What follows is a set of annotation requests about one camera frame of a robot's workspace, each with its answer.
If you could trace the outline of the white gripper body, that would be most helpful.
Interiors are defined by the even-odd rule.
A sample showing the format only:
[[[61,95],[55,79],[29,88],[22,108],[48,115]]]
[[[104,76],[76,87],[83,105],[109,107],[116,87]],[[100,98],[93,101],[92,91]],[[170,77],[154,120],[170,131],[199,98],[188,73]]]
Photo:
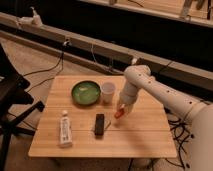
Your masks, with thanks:
[[[138,98],[139,90],[136,87],[124,87],[119,94],[119,103],[132,105]]]

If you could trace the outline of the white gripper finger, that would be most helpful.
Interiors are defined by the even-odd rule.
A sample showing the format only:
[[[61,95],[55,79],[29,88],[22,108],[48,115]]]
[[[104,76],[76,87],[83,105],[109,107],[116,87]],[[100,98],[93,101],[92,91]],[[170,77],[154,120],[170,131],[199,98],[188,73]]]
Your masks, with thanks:
[[[122,108],[124,108],[124,103],[118,101],[118,102],[117,102],[117,105],[116,105],[116,109],[117,109],[117,110],[120,110],[120,109],[122,109]]]
[[[130,114],[130,113],[132,112],[132,110],[133,110],[133,107],[134,107],[133,104],[131,104],[131,105],[126,105],[126,106],[124,107],[124,114],[125,114],[125,115]]]

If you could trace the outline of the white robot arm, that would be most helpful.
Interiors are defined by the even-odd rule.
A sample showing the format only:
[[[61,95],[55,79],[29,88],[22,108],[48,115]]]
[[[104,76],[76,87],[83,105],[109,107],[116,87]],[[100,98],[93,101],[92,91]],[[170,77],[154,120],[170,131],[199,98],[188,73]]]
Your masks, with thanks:
[[[146,65],[129,66],[124,71],[126,80],[119,94],[117,110],[132,111],[141,89],[161,102],[176,116],[191,125],[194,138],[189,145],[189,171],[213,171],[213,103],[197,98],[160,83],[151,76]]]

